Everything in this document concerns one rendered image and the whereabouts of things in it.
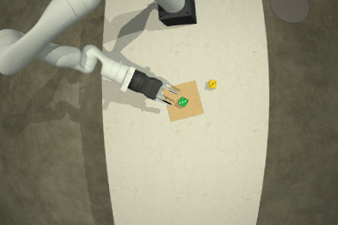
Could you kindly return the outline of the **yellow die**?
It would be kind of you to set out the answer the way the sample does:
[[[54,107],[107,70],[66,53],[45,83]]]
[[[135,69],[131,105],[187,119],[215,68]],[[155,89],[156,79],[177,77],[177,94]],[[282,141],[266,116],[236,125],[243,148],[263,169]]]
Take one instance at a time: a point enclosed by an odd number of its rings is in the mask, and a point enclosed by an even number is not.
[[[209,80],[209,88],[216,89],[217,87],[217,81]]]

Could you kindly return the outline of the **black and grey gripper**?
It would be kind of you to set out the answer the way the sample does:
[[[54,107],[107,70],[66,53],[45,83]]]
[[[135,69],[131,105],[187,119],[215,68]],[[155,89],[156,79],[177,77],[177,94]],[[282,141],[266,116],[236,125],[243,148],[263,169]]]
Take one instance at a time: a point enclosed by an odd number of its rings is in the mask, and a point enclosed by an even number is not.
[[[127,71],[128,71],[128,73],[127,73]],[[120,66],[120,69],[119,69],[119,71],[118,71],[118,73],[117,73],[117,75],[114,79],[114,82],[121,85],[121,91],[122,92],[125,92],[126,89],[128,88],[132,91],[142,93],[147,98],[150,98],[150,99],[155,100],[155,101],[159,101],[159,102],[164,103],[164,104],[169,105],[169,106],[172,106],[172,104],[156,97],[160,87],[168,89],[169,91],[178,95],[177,91],[166,87],[157,78],[148,77],[148,76],[146,76],[146,74],[137,70],[136,68],[134,68],[132,66],[130,67],[130,66],[124,65],[124,64],[122,64]]]

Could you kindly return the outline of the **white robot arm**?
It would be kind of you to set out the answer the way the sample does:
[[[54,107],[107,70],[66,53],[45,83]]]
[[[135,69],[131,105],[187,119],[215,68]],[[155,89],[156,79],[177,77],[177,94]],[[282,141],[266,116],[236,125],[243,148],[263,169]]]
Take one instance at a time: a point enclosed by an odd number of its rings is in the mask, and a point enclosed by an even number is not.
[[[155,1],[170,13],[180,11],[185,5],[185,0]],[[73,68],[91,74],[100,60],[100,74],[113,81],[121,63],[109,58],[94,45],[85,46],[81,54],[77,47],[50,43],[93,12],[100,2],[101,0],[52,0],[28,33],[13,29],[1,30],[0,72],[6,76],[17,74],[37,56],[36,58],[56,67]]]

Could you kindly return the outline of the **tan square mat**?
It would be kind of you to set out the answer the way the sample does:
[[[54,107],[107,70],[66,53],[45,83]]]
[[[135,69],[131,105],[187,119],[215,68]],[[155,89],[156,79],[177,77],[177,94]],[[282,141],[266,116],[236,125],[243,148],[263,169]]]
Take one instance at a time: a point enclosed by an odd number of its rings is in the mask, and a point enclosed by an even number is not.
[[[195,80],[174,85],[168,88],[178,92],[177,95],[168,89],[163,89],[165,101],[172,104],[172,106],[167,105],[171,121],[181,120],[203,114],[202,102],[200,100]],[[185,98],[188,100],[185,107],[178,104],[180,98]]]

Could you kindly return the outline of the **green die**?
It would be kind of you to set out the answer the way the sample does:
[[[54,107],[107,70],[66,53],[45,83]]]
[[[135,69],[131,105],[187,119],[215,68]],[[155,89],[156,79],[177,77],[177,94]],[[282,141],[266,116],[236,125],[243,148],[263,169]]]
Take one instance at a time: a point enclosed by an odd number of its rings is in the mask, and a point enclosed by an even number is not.
[[[185,98],[180,98],[180,101],[179,101],[179,105],[182,105],[182,106],[186,106],[186,104],[187,104],[187,102],[188,102],[188,100],[187,99],[185,99]]]

